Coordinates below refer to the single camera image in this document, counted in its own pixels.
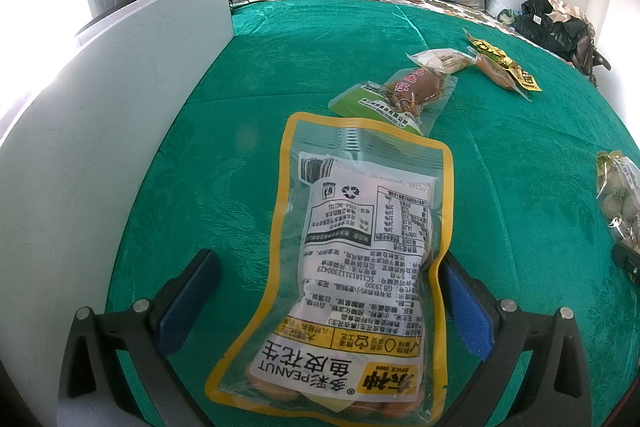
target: yellow snack package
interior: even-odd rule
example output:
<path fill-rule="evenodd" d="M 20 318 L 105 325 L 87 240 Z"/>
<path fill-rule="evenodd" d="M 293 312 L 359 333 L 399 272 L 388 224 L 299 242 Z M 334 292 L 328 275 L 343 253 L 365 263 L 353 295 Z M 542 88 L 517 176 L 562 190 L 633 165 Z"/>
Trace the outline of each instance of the yellow snack package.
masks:
<path fill-rule="evenodd" d="M 513 79 L 520 84 L 524 89 L 529 91 L 542 91 L 540 86 L 536 83 L 536 79 L 527 71 L 523 70 L 522 67 L 512 58 L 509 58 L 507 54 L 502 51 L 500 48 L 496 46 L 492 46 L 487 41 L 483 41 L 482 39 L 476 39 L 472 37 L 469 32 L 467 32 L 464 28 L 462 31 L 465 33 L 466 37 L 469 39 L 473 47 L 478 50 L 483 55 L 486 55 L 489 58 L 492 58 L 503 70 L 507 71 Z"/>
<path fill-rule="evenodd" d="M 446 145 L 365 118 L 295 113 L 280 149 L 267 286 L 216 364 L 217 403 L 337 426 L 442 414 Z"/>

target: metal screw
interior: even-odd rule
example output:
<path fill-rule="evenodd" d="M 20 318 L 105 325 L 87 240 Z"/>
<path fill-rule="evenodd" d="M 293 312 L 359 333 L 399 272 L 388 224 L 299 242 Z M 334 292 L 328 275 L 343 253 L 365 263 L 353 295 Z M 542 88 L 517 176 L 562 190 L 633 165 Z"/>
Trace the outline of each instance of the metal screw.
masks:
<path fill-rule="evenodd" d="M 518 309 L 518 305 L 511 299 L 502 299 L 500 301 L 500 308 L 506 312 L 514 312 Z"/>
<path fill-rule="evenodd" d="M 149 309 L 149 301 L 146 299 L 138 299 L 133 303 L 133 311 L 136 313 L 146 312 Z"/>
<path fill-rule="evenodd" d="M 79 321 L 84 321 L 85 318 L 89 316 L 89 311 L 90 311 L 89 308 L 87 308 L 86 306 L 83 306 L 76 312 L 76 317 L 78 317 Z"/>
<path fill-rule="evenodd" d="M 574 318 L 574 312 L 572 311 L 571 308 L 567 308 L 566 306 L 563 306 L 562 308 L 560 308 L 560 316 L 564 319 L 572 319 Z"/>

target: green blanket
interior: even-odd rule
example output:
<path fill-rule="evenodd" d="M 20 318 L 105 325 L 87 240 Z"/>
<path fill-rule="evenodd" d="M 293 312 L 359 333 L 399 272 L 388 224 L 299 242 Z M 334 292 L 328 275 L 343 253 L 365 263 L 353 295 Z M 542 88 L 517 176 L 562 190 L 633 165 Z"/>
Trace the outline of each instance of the green blanket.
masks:
<path fill-rule="evenodd" d="M 153 296 L 198 249 L 212 248 L 222 257 L 222 283 L 171 357 L 177 374 L 220 427 L 320 425 L 216 405 L 204 395 L 209 372 L 254 314 L 266 283 L 284 125 L 295 111 L 331 114 L 328 101 L 353 84 L 381 82 L 411 67 L 405 52 L 466 49 L 464 27 L 519 61 L 543 92 L 529 103 L 475 67 L 457 74 L 431 133 L 454 158 L 451 251 L 498 298 L 531 312 L 574 310 L 588 357 L 593 424 L 600 425 L 637 371 L 640 321 L 638 291 L 610 259 L 612 240 L 594 197 L 596 154 L 623 150 L 640 164 L 640 153 L 597 90 L 526 42 L 414 7 L 279 1 L 242 8 L 233 19 L 235 38 L 180 111 L 140 188 L 108 311 Z M 452 324 L 448 338 L 451 403 L 478 359 Z M 126 373 L 146 416 L 160 425 L 129 363 Z M 519 378 L 494 424 L 508 411 Z"/>

